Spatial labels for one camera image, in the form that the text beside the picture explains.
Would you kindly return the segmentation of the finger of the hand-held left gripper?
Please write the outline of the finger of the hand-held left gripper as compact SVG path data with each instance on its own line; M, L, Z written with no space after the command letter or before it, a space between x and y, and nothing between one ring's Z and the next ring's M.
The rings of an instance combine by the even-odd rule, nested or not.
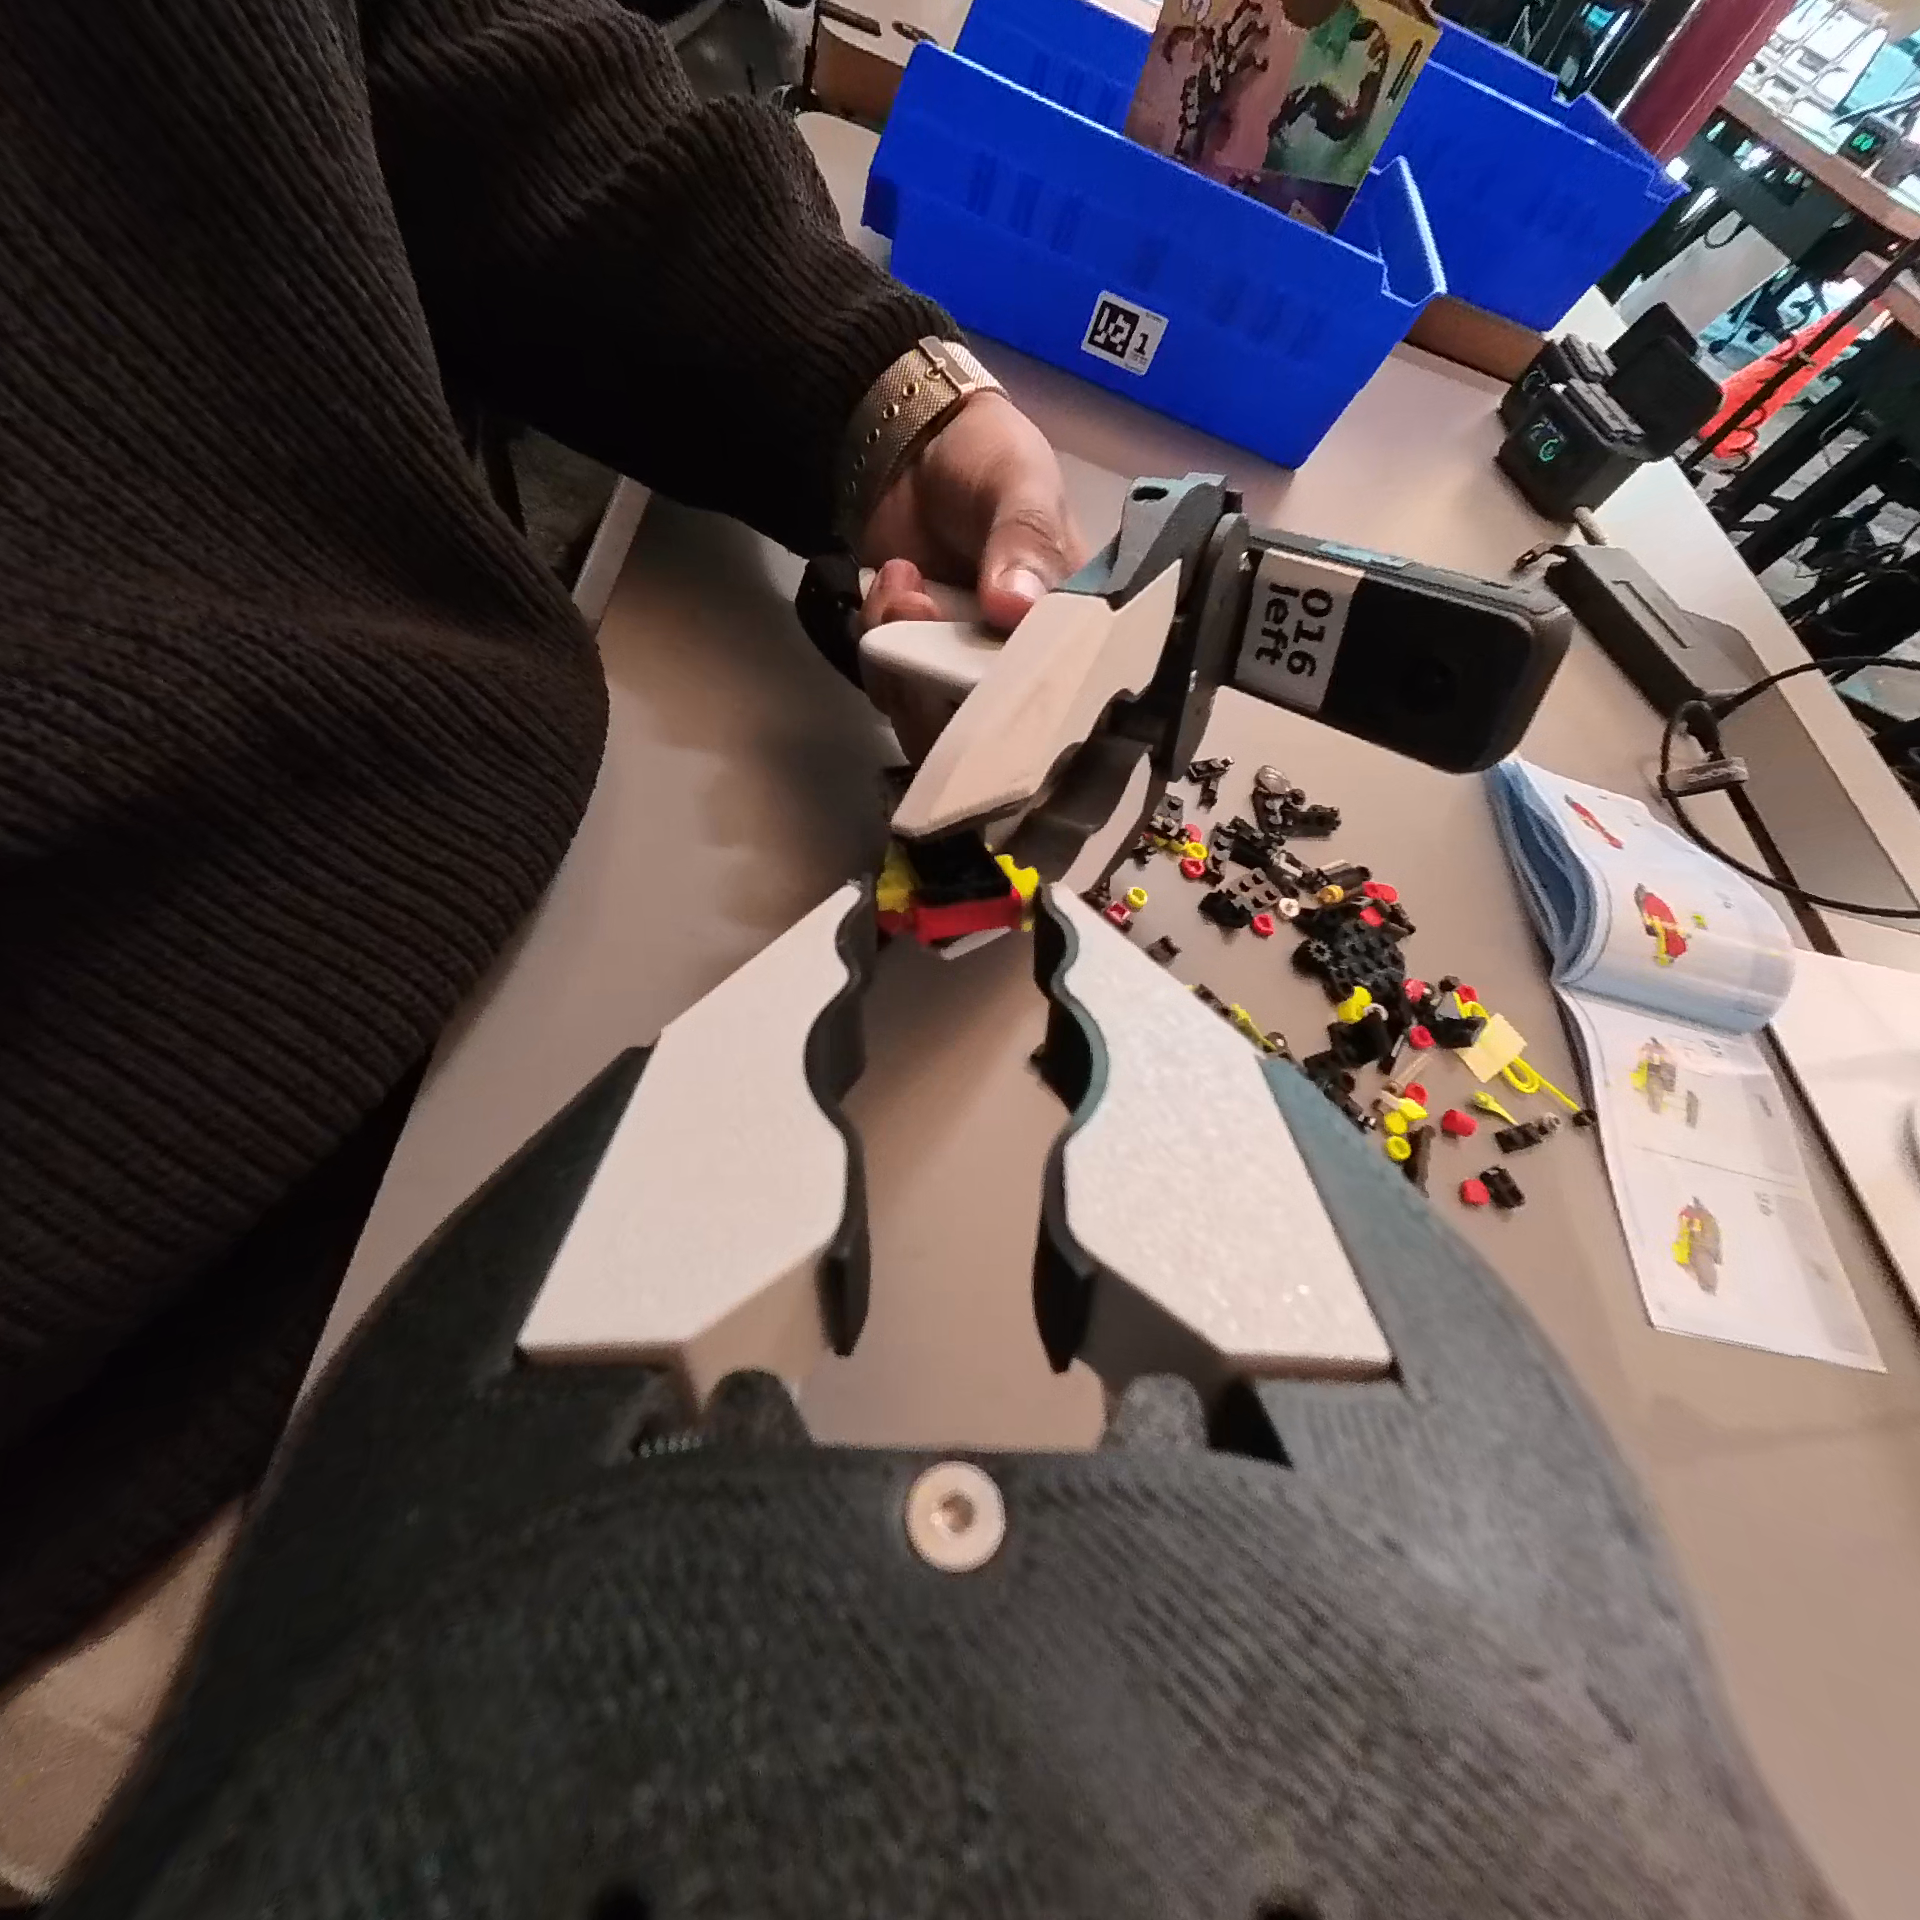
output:
M998 850L1078 892L1112 878L1164 797L1155 751L1128 719L1026 748L1011 762L1025 784L998 819Z
M953 701L894 808L894 836L921 842L1028 811L1102 715L1147 690L1179 595L1179 570L1120 605L1057 589L1001 639L959 620L891 622L887 686Z

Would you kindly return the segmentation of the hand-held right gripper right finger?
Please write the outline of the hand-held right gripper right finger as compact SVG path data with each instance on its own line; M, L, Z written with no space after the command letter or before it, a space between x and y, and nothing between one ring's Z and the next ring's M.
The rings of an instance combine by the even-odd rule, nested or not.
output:
M1270 1060L1064 887L1038 901L1034 958L1064 1106L1034 1262L1049 1366L1106 1387L1387 1376Z

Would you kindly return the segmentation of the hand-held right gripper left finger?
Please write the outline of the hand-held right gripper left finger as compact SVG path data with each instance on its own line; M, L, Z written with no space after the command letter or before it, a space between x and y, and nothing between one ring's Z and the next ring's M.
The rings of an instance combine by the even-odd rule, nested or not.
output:
M699 1410L854 1354L874 1252L847 1102L876 958L854 880L664 1028L519 1331L529 1363L656 1366Z

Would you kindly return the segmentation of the partly built lego model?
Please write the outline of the partly built lego model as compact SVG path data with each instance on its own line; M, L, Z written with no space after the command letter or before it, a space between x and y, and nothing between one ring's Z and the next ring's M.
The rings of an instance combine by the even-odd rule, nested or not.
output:
M1041 870L991 846L982 829L891 836L876 880L886 941L963 954L1009 931L1031 931Z

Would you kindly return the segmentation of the pile of lego pieces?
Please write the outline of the pile of lego pieces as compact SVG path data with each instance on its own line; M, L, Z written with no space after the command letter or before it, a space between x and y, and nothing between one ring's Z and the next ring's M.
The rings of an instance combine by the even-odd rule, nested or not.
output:
M1599 1132L1596 1109L1551 1080L1511 1023L1455 974L1408 962L1418 925L1403 892L1359 859L1326 852L1338 807L1311 799L1281 768L1250 773L1241 805L1224 807L1232 756L1192 759L1153 807L1112 878L1087 902L1120 935L1140 939L1155 894L1153 863L1192 894L1201 925L1224 941L1282 954L1297 978L1328 1003L1326 1034L1295 1046L1239 999L1188 981L1192 996L1224 1018L1257 1053L1299 1068L1385 1162L1426 1192L1440 1142L1492 1155L1456 1182L1466 1208L1511 1214L1527 1196L1511 1167L1563 1132Z

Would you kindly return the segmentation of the person's left forearm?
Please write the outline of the person's left forearm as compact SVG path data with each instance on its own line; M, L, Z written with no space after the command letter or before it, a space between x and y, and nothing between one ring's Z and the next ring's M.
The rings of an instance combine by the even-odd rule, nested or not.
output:
M623 4L353 4L449 382L815 555L876 379L952 317L866 259L794 117L703 99Z

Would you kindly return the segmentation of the lego instruction booklet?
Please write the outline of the lego instruction booklet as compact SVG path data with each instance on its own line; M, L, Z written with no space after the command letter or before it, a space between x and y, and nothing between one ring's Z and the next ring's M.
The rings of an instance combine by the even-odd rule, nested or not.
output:
M1783 914L1642 799L1520 756L1487 784L1648 1320L1882 1373L1761 1037L1795 974Z

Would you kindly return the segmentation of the person's left hand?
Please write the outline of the person's left hand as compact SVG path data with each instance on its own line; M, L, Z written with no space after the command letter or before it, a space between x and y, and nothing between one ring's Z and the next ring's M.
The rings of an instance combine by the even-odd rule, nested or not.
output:
M854 539L874 570L862 626L939 620L932 586L970 587L976 614L1014 631L1088 560L1064 468L1043 432L984 390L905 461Z

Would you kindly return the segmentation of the black power adapter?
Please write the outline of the black power adapter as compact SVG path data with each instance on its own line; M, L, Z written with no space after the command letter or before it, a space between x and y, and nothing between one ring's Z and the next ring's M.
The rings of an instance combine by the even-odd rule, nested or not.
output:
M1542 578L1663 718L1732 698L1768 672L1738 626L1681 607L1619 543L1538 543L1515 573Z

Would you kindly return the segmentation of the black charger case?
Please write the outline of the black charger case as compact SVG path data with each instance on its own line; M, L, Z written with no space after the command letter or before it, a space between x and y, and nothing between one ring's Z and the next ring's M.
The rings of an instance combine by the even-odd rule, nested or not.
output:
M1694 332L1666 301L1647 307L1608 348L1608 397L1639 429L1654 461L1673 456L1722 410L1722 382L1699 362Z
M1502 396L1498 416L1506 429L1514 429L1544 394L1562 389L1570 379L1582 379L1604 389L1614 375L1616 363L1604 348L1599 348L1576 334L1547 338L1527 362L1520 376Z
M1542 519L1574 524L1655 459L1639 420L1603 387L1574 376L1532 396L1495 467Z

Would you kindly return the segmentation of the orange traffic cone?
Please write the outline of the orange traffic cone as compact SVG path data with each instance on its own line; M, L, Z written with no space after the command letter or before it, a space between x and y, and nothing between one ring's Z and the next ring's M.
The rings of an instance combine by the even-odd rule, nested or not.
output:
M1728 467L1746 464L1761 448L1769 423L1823 379L1882 326L1878 314L1839 322L1811 319L1778 348L1742 367L1724 383L1724 404L1715 418L1719 442L1715 459Z

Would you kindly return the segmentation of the blue plastic bin with tag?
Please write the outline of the blue plastic bin with tag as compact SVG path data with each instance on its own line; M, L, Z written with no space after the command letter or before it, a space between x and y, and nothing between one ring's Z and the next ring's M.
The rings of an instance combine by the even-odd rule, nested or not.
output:
M1449 290L1407 160L1316 231L932 42L862 220L967 332L1288 468Z

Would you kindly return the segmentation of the person's black sweater torso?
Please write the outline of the person's black sweater torso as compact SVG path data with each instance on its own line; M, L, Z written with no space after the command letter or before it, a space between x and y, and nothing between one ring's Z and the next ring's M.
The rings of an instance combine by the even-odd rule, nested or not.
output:
M608 4L4 4L4 1683L259 1475L606 692L434 322Z

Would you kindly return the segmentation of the wooden table with black legs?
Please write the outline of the wooden table with black legs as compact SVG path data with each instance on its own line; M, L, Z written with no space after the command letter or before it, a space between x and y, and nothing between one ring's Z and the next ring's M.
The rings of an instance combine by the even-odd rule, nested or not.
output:
M1919 235L1916 176L1889 183L1878 171L1840 155L1839 136L1802 128L1768 107L1758 92L1738 82L1719 99L1719 109L1768 152L1812 178L1832 198L1868 223L1911 243Z

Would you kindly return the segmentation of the brown cardboard box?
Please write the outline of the brown cardboard box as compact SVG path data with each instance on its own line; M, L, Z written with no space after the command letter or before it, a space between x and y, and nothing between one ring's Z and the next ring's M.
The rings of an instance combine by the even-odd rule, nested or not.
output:
M812 109L882 131L914 51L952 51L972 3L817 3L806 84Z

